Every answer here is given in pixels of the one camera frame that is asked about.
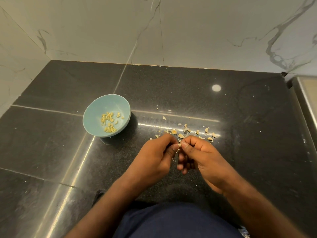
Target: bowl rim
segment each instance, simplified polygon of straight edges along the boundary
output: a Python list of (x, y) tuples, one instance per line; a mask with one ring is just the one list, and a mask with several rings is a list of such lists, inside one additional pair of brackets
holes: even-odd
[[(84, 116), (85, 116), (85, 113), (86, 113), (87, 109), (89, 108), (89, 106), (92, 105), (93, 102), (95, 102), (96, 100), (98, 100), (98, 99), (100, 99), (100, 98), (102, 98), (102, 97), (104, 97), (104, 96), (119, 96), (119, 97), (123, 98), (123, 99), (128, 103), (128, 105), (129, 105), (129, 110), (130, 110), (129, 117), (127, 118), (127, 122), (129, 122), (130, 117), (131, 117), (131, 106), (130, 106), (129, 101), (128, 101), (125, 97), (123, 97), (123, 96), (121, 96), (121, 95), (118, 95), (118, 94), (106, 94), (106, 95), (102, 95), (102, 96), (100, 96), (99, 98), (96, 98), (94, 101), (92, 101), (92, 102), (87, 106), (87, 108), (85, 109), (85, 112), (84, 112), (84, 114), (83, 114), (83, 116), (82, 116), (82, 124), (83, 124), (83, 126), (84, 126), (84, 129), (86, 130), (87, 133), (89, 133), (90, 135), (93, 135), (93, 136), (96, 136), (96, 135), (90, 133), (90, 132), (86, 129), (86, 127), (85, 127), (85, 124), (84, 124)], [(112, 135), (110, 135), (110, 136), (96, 136), (96, 137), (100, 137), (100, 138), (111, 137), (111, 136), (116, 135), (117, 133), (119, 133), (119, 130), (117, 130), (117, 131), (111, 133)]]

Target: light blue bowl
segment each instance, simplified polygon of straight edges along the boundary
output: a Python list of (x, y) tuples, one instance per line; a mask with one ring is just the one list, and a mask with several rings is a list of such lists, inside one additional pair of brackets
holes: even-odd
[[(106, 112), (113, 112), (114, 122), (113, 126), (117, 131), (112, 133), (106, 133), (104, 131), (105, 126), (101, 125), (102, 114)], [(82, 118), (82, 123), (85, 130), (93, 136), (97, 137), (111, 137), (120, 133), (129, 123), (131, 117), (131, 108), (129, 102), (122, 96), (117, 94), (108, 94), (101, 96), (94, 100), (86, 108), (84, 116)]]

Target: black granite countertop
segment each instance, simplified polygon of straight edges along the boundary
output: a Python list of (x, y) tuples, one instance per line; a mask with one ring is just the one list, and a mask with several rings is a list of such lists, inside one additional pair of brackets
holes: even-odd
[[(215, 84), (220, 85), (219, 92), (212, 90)], [(131, 105), (128, 126), (103, 140), (87, 134), (82, 126), (85, 108), (114, 92)], [(160, 134), (157, 130), (182, 129), (177, 123), (187, 123), (192, 130), (210, 127), (220, 134), (213, 145), (224, 158), (302, 230), (317, 235), (311, 161), (280, 74), (52, 60), (0, 119), (0, 171), (76, 188), (81, 199), (87, 195), (86, 211), (91, 194), (108, 189), (142, 145)], [(173, 159), (169, 175), (139, 199), (193, 202), (229, 222), (239, 222), (199, 174), (182, 176), (176, 164)], [(35, 186), (40, 200), (43, 191), (34, 182), (30, 189)], [(38, 223), (46, 220), (50, 225), (59, 210), (53, 215), (37, 214), (26, 228), (21, 216), (32, 205), (21, 208), (23, 199), (19, 195), (2, 202), (1, 206), (9, 207), (1, 209), (2, 215), (17, 210), (12, 225), (42, 234)], [(51, 201), (46, 200), (49, 210)], [(62, 225), (66, 218), (60, 217), (60, 225), (53, 226), (61, 230), (59, 234), (82, 217), (74, 215), (74, 206), (64, 209), (75, 218)]]

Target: right hand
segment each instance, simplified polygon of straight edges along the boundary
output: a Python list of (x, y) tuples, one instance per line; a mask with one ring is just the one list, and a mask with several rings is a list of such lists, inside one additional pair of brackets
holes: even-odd
[(207, 184), (219, 194), (240, 180), (240, 175), (209, 142), (188, 136), (180, 144), (177, 169), (184, 175), (191, 168), (198, 169)]

